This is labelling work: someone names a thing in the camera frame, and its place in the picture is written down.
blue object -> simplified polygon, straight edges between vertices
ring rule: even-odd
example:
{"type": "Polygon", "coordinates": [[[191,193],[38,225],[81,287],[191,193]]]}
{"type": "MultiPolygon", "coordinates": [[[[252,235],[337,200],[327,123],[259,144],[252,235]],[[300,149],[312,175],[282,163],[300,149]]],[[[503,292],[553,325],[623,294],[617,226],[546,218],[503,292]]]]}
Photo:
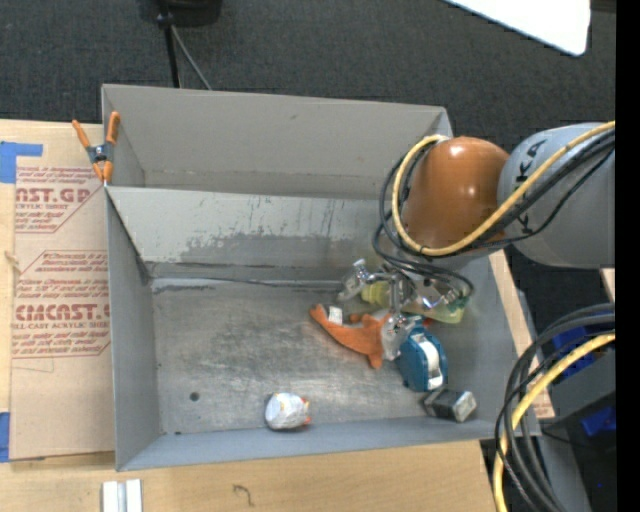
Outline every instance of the blue object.
{"type": "MultiPolygon", "coordinates": [[[[574,348],[579,347],[586,341],[592,339],[598,333],[603,330],[613,329],[614,324],[600,324],[576,327],[569,331],[565,331],[558,336],[552,338],[552,343],[557,350],[560,350],[560,357],[568,354],[574,348]]],[[[578,359],[575,363],[569,366],[564,372],[562,372],[562,378],[568,378],[575,375],[579,371],[583,370],[596,360],[593,352],[578,359]]],[[[602,409],[590,414],[586,418],[580,420],[580,424],[589,437],[596,437],[606,432],[616,431],[616,409],[613,406],[603,407],[602,409]]]]}
{"type": "Polygon", "coordinates": [[[403,384],[413,391],[432,391],[447,383],[448,364],[447,356],[438,339],[427,331],[422,324],[414,327],[406,341],[400,345],[400,355],[396,358],[396,364],[402,374],[403,384]],[[435,385],[438,379],[435,375],[429,375],[429,361],[421,343],[431,343],[438,352],[439,374],[442,376],[439,385],[435,385]]]}
{"type": "Polygon", "coordinates": [[[589,437],[596,437],[600,434],[616,431],[616,408],[613,406],[603,407],[590,416],[580,420],[582,428],[589,437]]]}
{"type": "Polygon", "coordinates": [[[0,412],[0,462],[9,462],[9,413],[0,412]]]}
{"type": "Polygon", "coordinates": [[[16,160],[19,156],[42,156],[42,144],[0,141],[0,183],[16,182],[16,160]]]}

metal bracket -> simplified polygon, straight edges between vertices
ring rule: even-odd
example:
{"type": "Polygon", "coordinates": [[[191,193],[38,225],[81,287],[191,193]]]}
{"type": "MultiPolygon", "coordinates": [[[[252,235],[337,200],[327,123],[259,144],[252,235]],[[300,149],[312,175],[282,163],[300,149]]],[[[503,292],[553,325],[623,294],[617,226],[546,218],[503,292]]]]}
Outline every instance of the metal bracket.
{"type": "Polygon", "coordinates": [[[142,480],[103,482],[101,512],[142,512],[142,480]]]}

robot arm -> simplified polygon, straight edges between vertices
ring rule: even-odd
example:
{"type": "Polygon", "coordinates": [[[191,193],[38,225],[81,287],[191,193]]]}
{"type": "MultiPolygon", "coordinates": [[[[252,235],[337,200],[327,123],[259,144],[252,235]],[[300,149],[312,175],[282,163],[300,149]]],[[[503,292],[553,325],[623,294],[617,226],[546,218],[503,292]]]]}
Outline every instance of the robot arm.
{"type": "Polygon", "coordinates": [[[428,137],[395,173],[393,225],[410,252],[438,264],[513,243],[546,265],[610,266],[614,174],[615,122],[540,132],[511,156],[480,139],[428,137]],[[408,183],[409,165],[430,146],[408,183]]]}

blue tape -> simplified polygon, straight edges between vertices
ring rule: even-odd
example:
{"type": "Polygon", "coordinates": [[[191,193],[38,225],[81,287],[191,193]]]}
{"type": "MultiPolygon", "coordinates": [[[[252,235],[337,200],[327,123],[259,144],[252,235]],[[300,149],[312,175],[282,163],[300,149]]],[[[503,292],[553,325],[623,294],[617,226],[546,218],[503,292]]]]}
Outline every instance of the blue tape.
{"type": "Polygon", "coordinates": [[[0,462],[9,462],[9,413],[0,412],[0,462]]]}
{"type": "Polygon", "coordinates": [[[16,161],[19,156],[42,156],[42,144],[0,141],[0,183],[16,182],[16,161]]]}

yellow cable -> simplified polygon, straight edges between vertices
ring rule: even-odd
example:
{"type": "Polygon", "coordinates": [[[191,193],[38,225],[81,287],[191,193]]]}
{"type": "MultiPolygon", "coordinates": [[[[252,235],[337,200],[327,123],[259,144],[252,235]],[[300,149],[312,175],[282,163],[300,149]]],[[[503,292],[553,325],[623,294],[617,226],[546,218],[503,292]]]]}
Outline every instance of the yellow cable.
{"type": "Polygon", "coordinates": [[[413,159],[418,151],[422,148],[431,144],[432,142],[442,140],[447,138],[442,135],[434,135],[431,137],[426,137],[425,139],[418,142],[407,155],[403,159],[400,167],[398,168],[398,173],[396,175],[395,181],[393,183],[392,197],[391,197],[391,207],[392,207],[392,215],[393,215],[393,223],[395,225],[398,234],[402,238],[402,240],[416,252],[424,254],[425,256],[446,256],[447,254],[451,254],[460,249],[463,249],[470,243],[474,242],[478,237],[484,234],[491,226],[493,226],[496,222],[500,220],[500,218],[507,213],[507,211],[529,190],[534,183],[554,164],[556,161],[560,159],[560,157],[564,156],[571,149],[573,149],[578,144],[581,144],[587,139],[599,135],[607,130],[611,130],[615,127],[615,121],[610,121],[608,123],[603,123],[591,130],[583,133],[582,135],[576,137],[568,144],[564,145],[558,151],[556,151],[553,155],[551,155],[536,171],[531,174],[529,179],[518,187],[508,198],[507,200],[500,205],[500,207],[491,214],[480,226],[478,226],[472,233],[464,237],[462,240],[449,245],[447,247],[442,247],[439,249],[433,249],[430,247],[424,247],[418,244],[415,240],[413,240],[407,231],[404,229],[402,225],[402,219],[400,218],[400,210],[398,207],[398,197],[400,194],[400,184],[402,183],[402,179],[404,178],[405,173],[407,172],[407,168],[409,162],[413,159]]]}
{"type": "MultiPolygon", "coordinates": [[[[603,334],[598,336],[578,348],[572,350],[564,358],[560,359],[554,364],[551,369],[544,374],[540,380],[529,390],[524,398],[518,403],[518,406],[514,409],[511,415],[511,425],[514,429],[517,428],[518,423],[524,416],[526,410],[531,406],[535,398],[545,389],[560,373],[566,370],[575,361],[584,357],[585,355],[593,352],[597,348],[600,348],[608,343],[611,343],[616,339],[615,334],[603,334]]],[[[500,447],[503,453],[506,455],[508,450],[507,434],[503,432],[500,437],[500,447]]],[[[504,463],[499,454],[496,454],[495,462],[493,465],[493,493],[496,502],[496,508],[499,512],[508,512],[507,505],[504,501],[504,493],[502,490],[502,475],[504,470],[504,463]]]]}

